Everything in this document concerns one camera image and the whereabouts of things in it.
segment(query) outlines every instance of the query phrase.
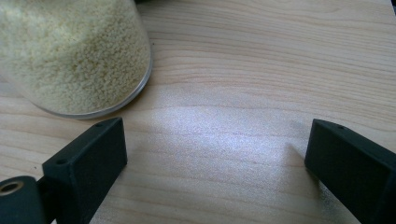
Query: wood grain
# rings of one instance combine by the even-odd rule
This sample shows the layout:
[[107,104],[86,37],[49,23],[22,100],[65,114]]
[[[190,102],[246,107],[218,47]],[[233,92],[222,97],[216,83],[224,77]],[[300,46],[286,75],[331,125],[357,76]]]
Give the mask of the wood grain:
[[105,118],[56,118],[0,78],[0,180],[124,118],[129,164],[92,223],[359,223],[304,168],[312,119],[396,152],[389,0],[150,0],[154,67]]

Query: light wood surface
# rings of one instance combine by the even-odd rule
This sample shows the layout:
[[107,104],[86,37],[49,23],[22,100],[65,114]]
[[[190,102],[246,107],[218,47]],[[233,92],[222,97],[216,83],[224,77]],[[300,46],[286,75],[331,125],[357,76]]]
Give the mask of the light wood surface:
[[312,119],[396,152],[390,0],[151,0],[141,94],[105,118],[54,117],[0,78],[0,180],[123,117],[129,163],[92,223],[359,223],[304,168]]

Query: transparent container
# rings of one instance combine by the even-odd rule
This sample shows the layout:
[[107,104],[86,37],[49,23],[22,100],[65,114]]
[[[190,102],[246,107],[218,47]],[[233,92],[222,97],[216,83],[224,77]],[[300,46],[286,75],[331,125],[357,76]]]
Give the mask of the transparent container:
[[0,70],[36,106],[91,119],[143,89],[149,38],[132,0],[1,0]]

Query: tabletop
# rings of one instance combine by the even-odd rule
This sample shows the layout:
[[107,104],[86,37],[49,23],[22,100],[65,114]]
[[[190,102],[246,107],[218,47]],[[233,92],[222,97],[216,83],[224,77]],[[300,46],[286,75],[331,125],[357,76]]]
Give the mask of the tabletop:
[[147,86],[63,119],[0,78],[0,181],[122,117],[128,165],[92,223],[359,223],[304,167],[313,119],[396,152],[390,0],[148,0]]

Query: jar of grains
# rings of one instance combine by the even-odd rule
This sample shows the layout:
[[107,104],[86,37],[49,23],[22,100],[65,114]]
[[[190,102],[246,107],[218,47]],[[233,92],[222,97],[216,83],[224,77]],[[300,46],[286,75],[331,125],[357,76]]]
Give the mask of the jar of grains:
[[143,89],[150,68],[133,0],[0,1],[0,74],[52,114],[117,110]]

